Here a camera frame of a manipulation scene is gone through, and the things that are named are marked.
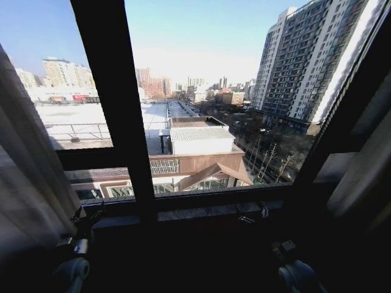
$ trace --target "blue sky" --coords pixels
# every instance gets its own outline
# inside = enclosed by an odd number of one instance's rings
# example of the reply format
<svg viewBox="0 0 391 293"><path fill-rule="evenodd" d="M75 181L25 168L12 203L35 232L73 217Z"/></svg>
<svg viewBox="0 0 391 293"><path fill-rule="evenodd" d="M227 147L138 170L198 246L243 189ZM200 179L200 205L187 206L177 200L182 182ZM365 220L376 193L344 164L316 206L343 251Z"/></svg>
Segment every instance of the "blue sky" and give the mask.
<svg viewBox="0 0 391 293"><path fill-rule="evenodd" d="M255 77L278 14L308 2L293 1L125 0L135 64L175 81L244 82ZM40 76L49 56L88 65L68 0L0 1L0 42L16 67Z"/></svg>

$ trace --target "rooftop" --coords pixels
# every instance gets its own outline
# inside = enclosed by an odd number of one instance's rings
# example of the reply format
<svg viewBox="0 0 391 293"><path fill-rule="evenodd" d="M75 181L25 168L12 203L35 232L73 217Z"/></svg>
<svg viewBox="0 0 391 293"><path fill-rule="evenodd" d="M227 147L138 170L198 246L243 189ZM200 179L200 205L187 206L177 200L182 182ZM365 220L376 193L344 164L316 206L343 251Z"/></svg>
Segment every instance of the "rooftop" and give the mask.
<svg viewBox="0 0 391 293"><path fill-rule="evenodd" d="M170 134L172 142L235 138L228 130L218 126L172 128Z"/></svg>

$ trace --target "railing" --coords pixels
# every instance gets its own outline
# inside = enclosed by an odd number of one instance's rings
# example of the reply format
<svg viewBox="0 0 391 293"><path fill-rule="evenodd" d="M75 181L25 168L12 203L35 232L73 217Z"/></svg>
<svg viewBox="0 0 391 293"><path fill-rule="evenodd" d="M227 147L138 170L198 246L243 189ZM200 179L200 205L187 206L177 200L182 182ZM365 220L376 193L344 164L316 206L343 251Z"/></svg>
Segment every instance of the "railing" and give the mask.
<svg viewBox="0 0 391 293"><path fill-rule="evenodd" d="M45 128L50 139L55 141L111 139L106 123L49 124Z"/></svg>

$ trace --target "window frame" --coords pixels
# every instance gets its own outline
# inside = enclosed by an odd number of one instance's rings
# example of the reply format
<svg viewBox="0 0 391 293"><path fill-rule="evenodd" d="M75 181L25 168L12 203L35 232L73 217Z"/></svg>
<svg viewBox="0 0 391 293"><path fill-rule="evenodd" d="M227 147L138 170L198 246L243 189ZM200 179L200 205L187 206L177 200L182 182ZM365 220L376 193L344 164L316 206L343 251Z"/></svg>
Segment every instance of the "window frame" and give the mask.
<svg viewBox="0 0 391 293"><path fill-rule="evenodd" d="M110 208L115 206L116 211L123 213L137 211L145 215L144 219L147 220L154 219L156 211L162 209L252 200L275 200L286 197L297 201L304 200L303 192L300 190L311 189L316 185L314 179L330 154L359 151L365 143L365 141L350 143L352 141L350 132L391 68L391 55L387 52L390 16L387 6L384 5L380 17L376 20L363 50L357 57L353 69L346 78L336 102L292 184L234 187L214 189L212 192L203 190L202 192L175 193L169 197L155 197L124 3L121 0L108 2L71 0L71 4L100 96L113 147L59 150L57 151L58 157L64 170L127 167L136 200L116 200L110 203ZM93 14L90 12L91 5L94 6ZM381 62L378 62L379 56L382 57ZM374 63L377 64L376 72L372 70ZM124 126L126 127L123 122L124 117L131 125L129 135L126 135L123 130ZM98 203L85 205L85 208L88 206L97 207Z"/></svg>

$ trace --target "high-rise building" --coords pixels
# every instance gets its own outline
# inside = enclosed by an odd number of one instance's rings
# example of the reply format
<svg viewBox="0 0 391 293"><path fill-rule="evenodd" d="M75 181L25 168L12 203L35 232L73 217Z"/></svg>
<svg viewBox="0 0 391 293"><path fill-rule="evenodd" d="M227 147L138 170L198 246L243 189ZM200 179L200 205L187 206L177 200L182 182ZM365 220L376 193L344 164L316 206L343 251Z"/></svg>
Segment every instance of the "high-rise building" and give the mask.
<svg viewBox="0 0 391 293"><path fill-rule="evenodd" d="M91 70L87 67L53 57L44 59L43 66L45 67L46 77L53 87L95 87Z"/></svg>
<svg viewBox="0 0 391 293"><path fill-rule="evenodd" d="M252 99L252 107L260 110L265 100L266 88L269 84L271 70L274 65L274 61L277 55L277 49L279 47L282 31L284 28L287 15L296 10L295 7L289 7L283 11L277 20L277 23L273 25L266 35L265 45L263 47L261 63L257 74L257 81L254 88L254 97Z"/></svg>
<svg viewBox="0 0 391 293"><path fill-rule="evenodd" d="M164 96L171 96L171 82L169 78L163 78L163 93Z"/></svg>
<svg viewBox="0 0 391 293"><path fill-rule="evenodd" d="M315 0L283 12L266 36L252 107L271 118L318 123L313 114L365 2Z"/></svg>
<svg viewBox="0 0 391 293"><path fill-rule="evenodd" d="M163 79L148 78L141 82L141 87L145 91L145 95L153 99L162 99L164 96Z"/></svg>
<svg viewBox="0 0 391 293"><path fill-rule="evenodd" d="M34 74L28 71L24 71L23 69L16 68L16 73L18 74L20 81L24 85L26 89L32 89L34 87L38 87L37 80L35 79Z"/></svg>
<svg viewBox="0 0 391 293"><path fill-rule="evenodd" d="M82 65L75 65L76 77L78 78L79 87L90 88L95 87L95 81L93 80L90 68Z"/></svg>
<svg viewBox="0 0 391 293"><path fill-rule="evenodd" d="M203 85L205 80L203 78L188 78L188 86Z"/></svg>
<svg viewBox="0 0 391 293"><path fill-rule="evenodd" d="M219 81L219 88L222 89L223 87L228 87L228 79L225 76L220 78L220 81Z"/></svg>
<svg viewBox="0 0 391 293"><path fill-rule="evenodd" d="M75 64L53 57L42 61L46 75L51 80L53 87L76 87L79 85L80 78L78 78Z"/></svg>
<svg viewBox="0 0 391 293"><path fill-rule="evenodd" d="M137 85L141 87L142 83L146 83L150 79L150 69L147 68L136 68L136 79Z"/></svg>
<svg viewBox="0 0 391 293"><path fill-rule="evenodd" d="M46 76L42 77L42 85L43 85L44 87L52 87L52 86L53 86L53 84L52 84L50 78L48 78L48 77L46 77Z"/></svg>

